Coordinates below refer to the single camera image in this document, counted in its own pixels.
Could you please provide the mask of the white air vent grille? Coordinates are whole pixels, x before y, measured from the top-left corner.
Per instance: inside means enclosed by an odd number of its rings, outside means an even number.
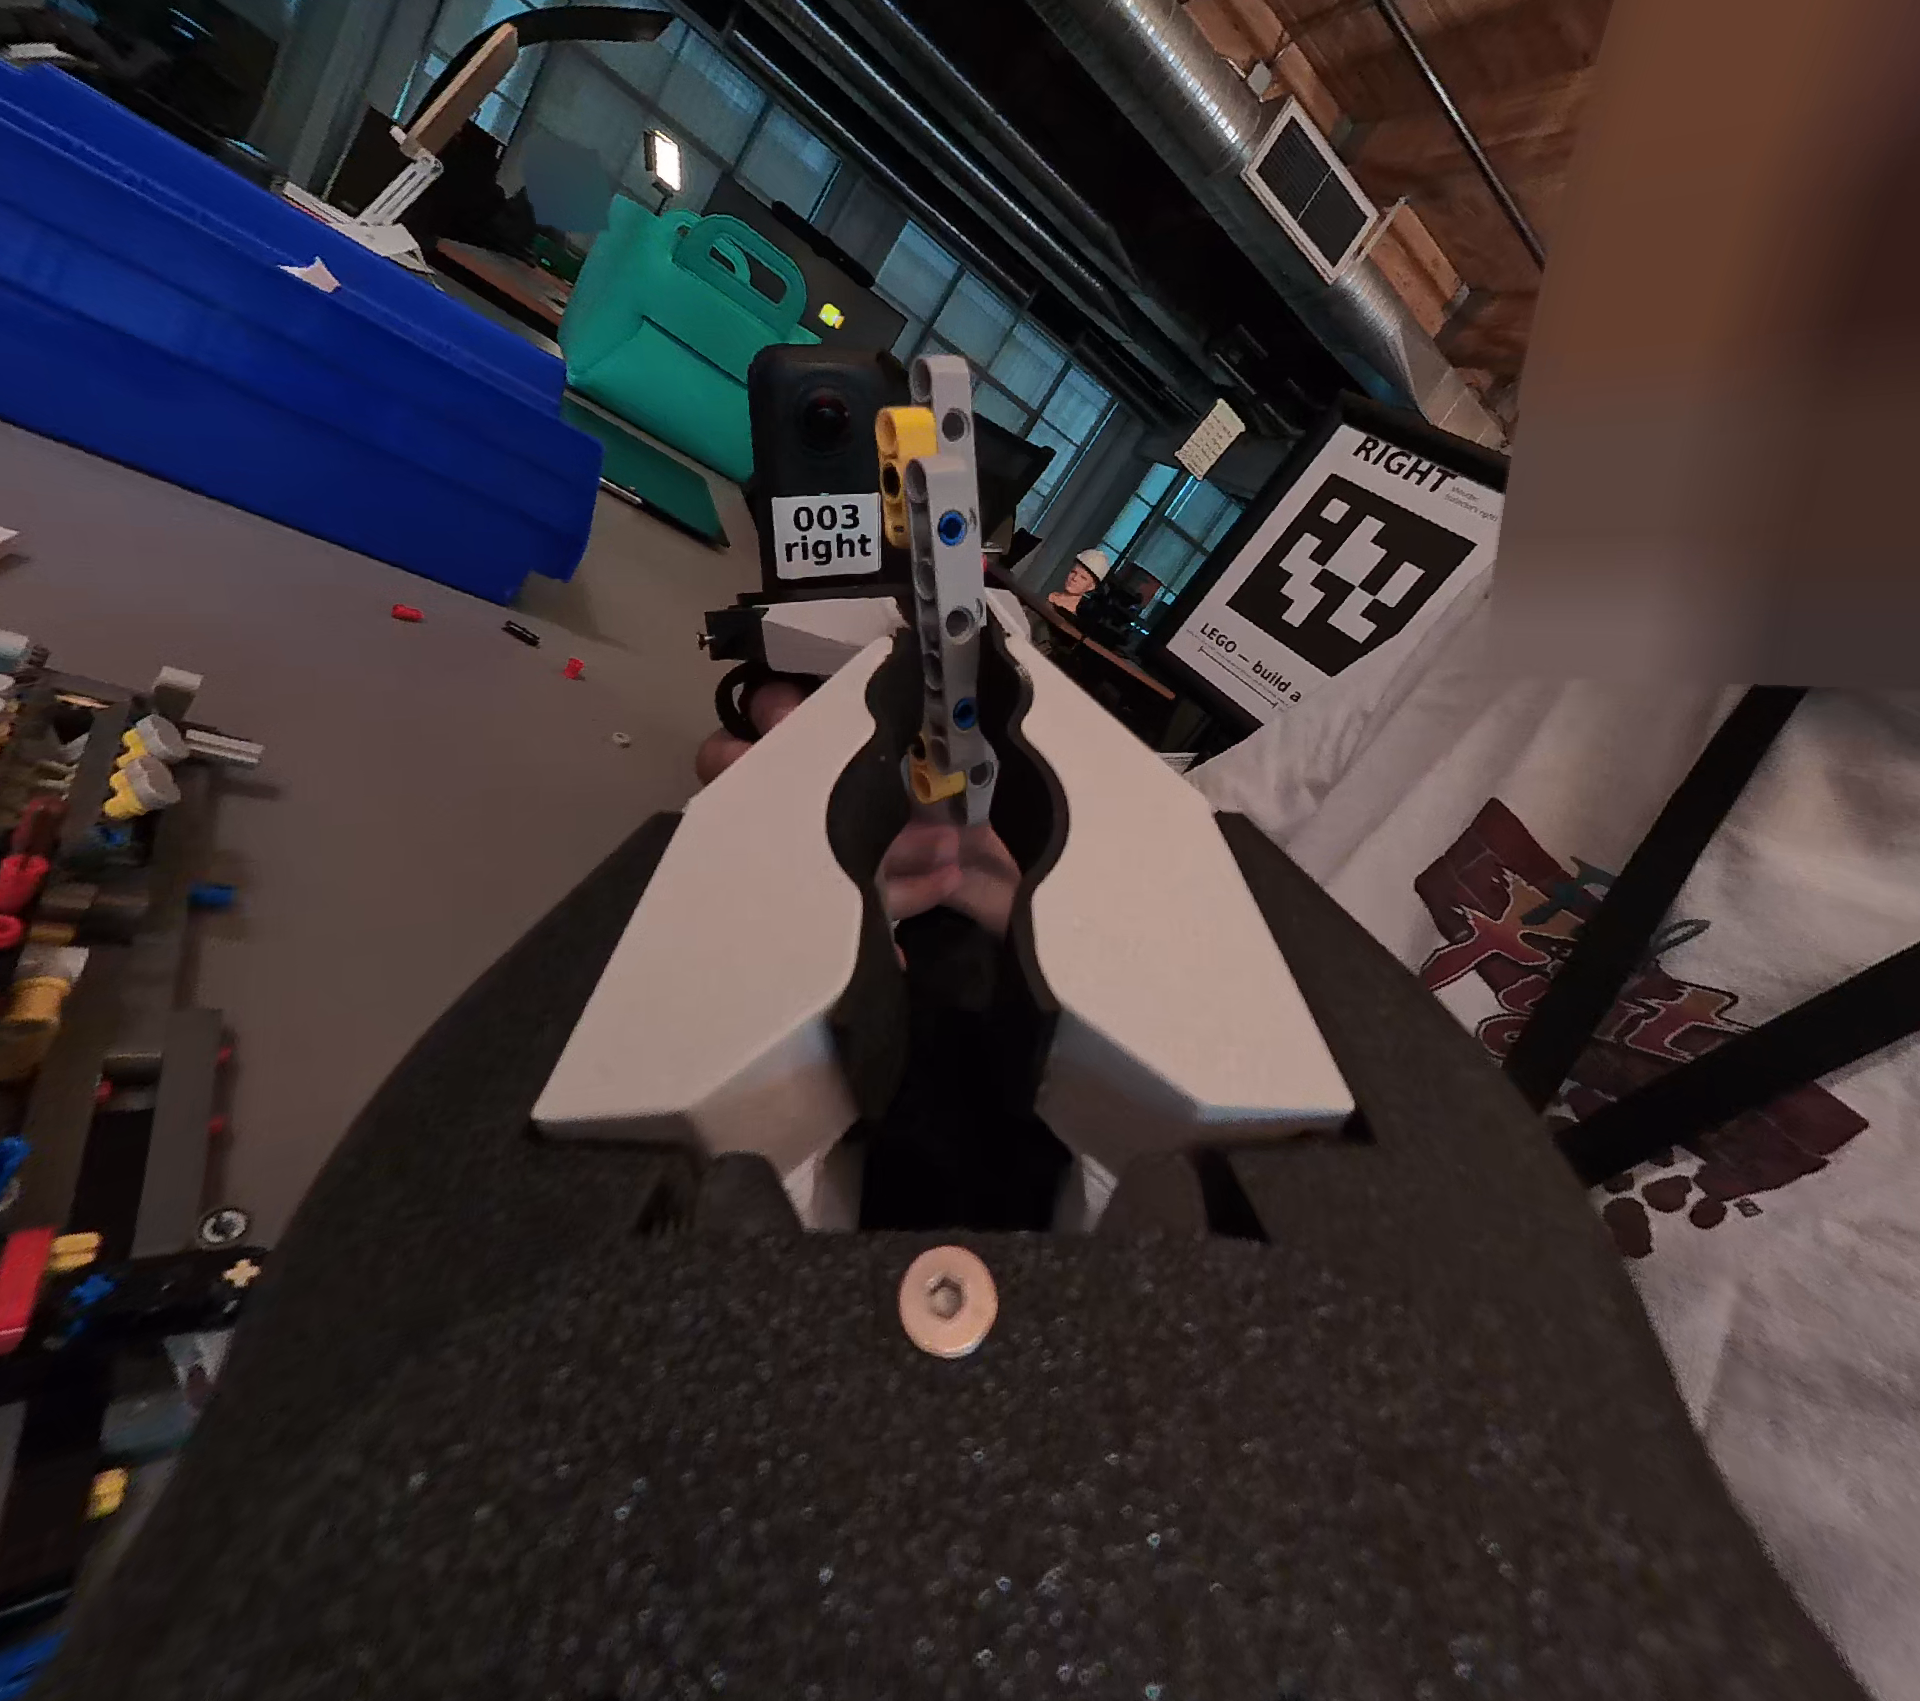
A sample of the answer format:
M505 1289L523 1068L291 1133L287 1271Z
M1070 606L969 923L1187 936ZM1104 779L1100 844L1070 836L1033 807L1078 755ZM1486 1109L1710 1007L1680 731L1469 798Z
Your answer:
M1269 115L1241 181L1323 281L1339 282L1371 257L1383 210L1298 98L1286 97Z

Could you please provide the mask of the white folding stand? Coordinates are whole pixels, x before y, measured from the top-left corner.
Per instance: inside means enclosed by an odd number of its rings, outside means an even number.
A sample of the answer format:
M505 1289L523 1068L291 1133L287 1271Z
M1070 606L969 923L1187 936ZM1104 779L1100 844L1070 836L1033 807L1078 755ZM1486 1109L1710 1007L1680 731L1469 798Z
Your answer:
M391 128L402 156L398 174L363 210L315 197L293 181L273 183L273 192L311 218L331 226L360 249L385 254L398 266L431 276L421 238L404 217L442 178L442 153L477 109L531 51L563 44L638 46L656 41L676 18L664 9L554 6L525 9L471 41L442 70L417 113Z

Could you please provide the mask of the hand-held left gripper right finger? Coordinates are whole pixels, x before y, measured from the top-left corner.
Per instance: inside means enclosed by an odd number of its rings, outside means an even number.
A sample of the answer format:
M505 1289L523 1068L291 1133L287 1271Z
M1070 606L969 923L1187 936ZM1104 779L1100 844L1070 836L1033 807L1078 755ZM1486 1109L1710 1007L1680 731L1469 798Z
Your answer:
M1092 1229L1139 1161L1340 1137L1357 1095L1208 798L1019 629L997 747L1035 1114L1068 1155L1051 1225Z

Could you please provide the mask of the teal bag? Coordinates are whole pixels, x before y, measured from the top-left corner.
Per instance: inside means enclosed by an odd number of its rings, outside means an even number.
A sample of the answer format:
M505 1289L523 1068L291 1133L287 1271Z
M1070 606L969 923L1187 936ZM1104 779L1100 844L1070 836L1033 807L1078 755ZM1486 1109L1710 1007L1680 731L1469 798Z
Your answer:
M726 547L707 473L755 474L750 367L817 347L802 270L732 214L608 209L559 328L566 417L601 447L604 490Z

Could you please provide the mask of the lego chassis model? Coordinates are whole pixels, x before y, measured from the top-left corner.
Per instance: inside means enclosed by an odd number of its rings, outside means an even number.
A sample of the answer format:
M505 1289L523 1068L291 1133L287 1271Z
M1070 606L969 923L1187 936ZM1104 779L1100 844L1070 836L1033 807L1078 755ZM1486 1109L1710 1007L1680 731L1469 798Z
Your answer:
M189 1001L216 803L262 747L2 635L2 1676L65 1638L132 1479L192 1434L262 1276L214 1200L235 1040Z

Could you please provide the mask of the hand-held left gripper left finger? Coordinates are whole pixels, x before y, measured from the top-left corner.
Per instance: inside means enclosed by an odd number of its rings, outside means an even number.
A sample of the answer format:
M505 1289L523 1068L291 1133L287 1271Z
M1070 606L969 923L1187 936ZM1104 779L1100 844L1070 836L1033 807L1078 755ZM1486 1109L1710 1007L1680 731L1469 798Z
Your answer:
M533 1107L552 1142L767 1161L802 1225L853 1229L853 1129L900 1079L878 868L907 822L917 669L875 638L679 816Z

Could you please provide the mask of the blue plastic bin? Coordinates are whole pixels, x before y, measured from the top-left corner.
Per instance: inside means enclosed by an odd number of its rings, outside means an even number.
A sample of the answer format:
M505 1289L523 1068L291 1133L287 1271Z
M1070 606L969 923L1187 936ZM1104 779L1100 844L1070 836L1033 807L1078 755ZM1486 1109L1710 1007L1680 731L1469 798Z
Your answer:
M4 418L498 605L566 583L564 364L49 65L2 75Z

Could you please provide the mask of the person's right hand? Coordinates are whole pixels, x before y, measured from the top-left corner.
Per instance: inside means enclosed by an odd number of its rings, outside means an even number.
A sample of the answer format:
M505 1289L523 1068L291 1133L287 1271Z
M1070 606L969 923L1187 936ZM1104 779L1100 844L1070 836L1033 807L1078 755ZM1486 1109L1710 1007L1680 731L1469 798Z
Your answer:
M692 761L700 787L723 776L810 699L823 683L792 675L749 672L745 683L724 680L718 703L732 709L745 732L726 724L712 728ZM921 945L935 945L913 920L936 917L967 920L999 942L1012 920L1022 873L993 825L957 822L944 808L919 807L900 828L877 868L877 893L892 931L900 969L910 969Z

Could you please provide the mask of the person's white shirt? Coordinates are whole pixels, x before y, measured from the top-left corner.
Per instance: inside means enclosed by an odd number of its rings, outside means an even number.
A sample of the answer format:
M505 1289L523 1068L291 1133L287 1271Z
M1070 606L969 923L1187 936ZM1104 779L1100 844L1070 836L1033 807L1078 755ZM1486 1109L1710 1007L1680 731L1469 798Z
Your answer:
M1490 585L1191 780L1505 1064L1737 686L1498 680ZM1916 942L1916 686L1814 689L1663 909L1548 1120ZM1722 1479L1874 1698L1919 1689L1916 1033L1592 1205Z

